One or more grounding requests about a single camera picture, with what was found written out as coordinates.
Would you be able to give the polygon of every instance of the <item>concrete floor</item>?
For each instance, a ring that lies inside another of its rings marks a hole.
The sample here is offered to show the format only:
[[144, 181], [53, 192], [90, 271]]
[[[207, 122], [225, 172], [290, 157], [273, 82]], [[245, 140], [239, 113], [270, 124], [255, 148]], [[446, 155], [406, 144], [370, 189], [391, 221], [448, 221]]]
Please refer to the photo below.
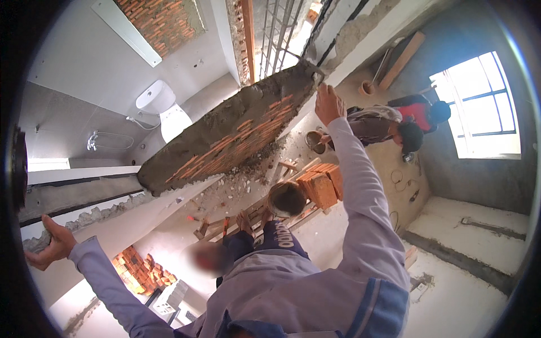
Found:
[[[372, 75], [366, 71], [358, 71], [349, 75], [337, 87], [338, 94], [346, 101], [348, 107], [385, 104], [387, 100], [394, 98], [389, 92], [375, 93], [371, 97], [361, 96], [357, 88], [367, 78], [372, 78]], [[305, 165], [318, 156], [309, 150], [304, 141], [305, 133], [315, 130], [318, 126], [322, 126], [321, 122], [314, 112], [310, 112], [284, 137], [281, 141], [282, 147], [274, 155], [261, 161], [257, 170], [224, 175], [224, 185], [218, 183], [211, 185], [194, 200], [195, 203], [188, 203], [186, 207], [181, 208], [146, 237], [134, 243], [136, 250], [142, 255], [152, 254], [164, 268], [190, 285], [191, 289], [200, 295], [200, 299], [194, 300], [197, 303], [196, 306], [204, 307], [204, 301], [216, 289], [215, 281], [186, 270], [186, 266], [182, 263], [182, 251], [197, 241], [193, 231], [200, 226], [200, 222], [189, 221], [186, 217], [193, 216], [202, 219], [208, 216], [209, 222], [214, 222], [225, 216], [234, 216], [242, 209], [248, 208], [265, 196], [285, 171], [284, 168], [277, 167], [276, 163], [279, 160], [298, 158], [299, 162]], [[400, 151], [400, 148], [392, 141], [367, 147], [367, 153], [384, 185], [391, 220], [394, 223], [397, 222], [402, 230], [418, 216], [430, 191], [425, 175], [419, 175], [420, 172], [422, 173], [420, 166], [402, 162]], [[328, 150], [319, 157], [323, 162], [338, 164], [333, 151]], [[397, 181], [400, 177], [402, 177], [401, 182], [394, 184], [392, 178]], [[419, 190], [417, 199], [410, 202], [410, 197], [417, 190]], [[201, 207], [200, 210], [195, 205], [196, 203]], [[339, 203], [332, 208], [329, 215], [319, 214], [295, 230], [294, 235], [308, 252], [314, 264], [321, 270], [325, 270], [336, 267], [342, 258], [341, 247], [346, 227], [347, 215], [342, 204]]]

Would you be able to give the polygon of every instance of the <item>bright window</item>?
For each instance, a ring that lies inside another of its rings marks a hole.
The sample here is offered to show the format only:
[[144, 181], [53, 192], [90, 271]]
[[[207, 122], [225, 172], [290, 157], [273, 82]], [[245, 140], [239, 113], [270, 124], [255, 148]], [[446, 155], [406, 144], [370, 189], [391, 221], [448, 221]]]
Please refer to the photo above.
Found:
[[29, 158], [28, 172], [42, 170], [70, 169], [67, 158]]
[[495, 51], [459, 63], [430, 80], [451, 108], [449, 125], [459, 158], [520, 159], [513, 96]]

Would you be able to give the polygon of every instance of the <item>hand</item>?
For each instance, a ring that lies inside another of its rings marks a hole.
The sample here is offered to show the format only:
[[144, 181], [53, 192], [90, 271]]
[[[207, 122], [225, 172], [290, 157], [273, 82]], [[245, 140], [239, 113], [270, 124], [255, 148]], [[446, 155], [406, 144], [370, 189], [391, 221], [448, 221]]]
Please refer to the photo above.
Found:
[[319, 85], [315, 113], [325, 126], [338, 117], [346, 116], [346, 104], [337, 96], [333, 86], [325, 83]]
[[51, 217], [41, 215], [41, 220], [51, 233], [51, 243], [39, 254], [25, 251], [24, 255], [31, 266], [45, 271], [54, 261], [68, 257], [77, 241], [69, 229], [56, 224]]
[[321, 139], [319, 140], [319, 144], [327, 144], [331, 141], [330, 135], [323, 135]]

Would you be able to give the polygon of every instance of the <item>blue pants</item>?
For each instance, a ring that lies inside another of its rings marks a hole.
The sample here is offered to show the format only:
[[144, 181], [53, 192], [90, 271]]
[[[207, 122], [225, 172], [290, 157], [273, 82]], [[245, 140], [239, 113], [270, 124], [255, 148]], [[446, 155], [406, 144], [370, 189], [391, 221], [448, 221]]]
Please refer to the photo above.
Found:
[[[226, 236], [222, 244], [229, 249], [235, 261], [253, 251], [266, 249], [290, 250], [306, 259], [310, 259], [297, 238], [280, 221], [268, 221], [265, 223], [263, 227], [263, 244], [255, 249], [254, 239], [246, 231], [239, 231], [234, 235]], [[222, 277], [216, 279], [216, 287], [220, 286], [221, 283]]]

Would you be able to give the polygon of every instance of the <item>toilet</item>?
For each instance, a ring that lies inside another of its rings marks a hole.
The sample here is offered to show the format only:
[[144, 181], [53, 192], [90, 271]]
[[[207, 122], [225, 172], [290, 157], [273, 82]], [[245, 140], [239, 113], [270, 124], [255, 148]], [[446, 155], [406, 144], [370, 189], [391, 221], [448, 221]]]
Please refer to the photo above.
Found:
[[139, 95], [135, 101], [138, 109], [160, 114], [160, 128], [166, 143], [169, 143], [193, 124], [190, 117], [175, 103], [175, 100], [176, 96], [171, 87], [165, 81], [158, 80]]

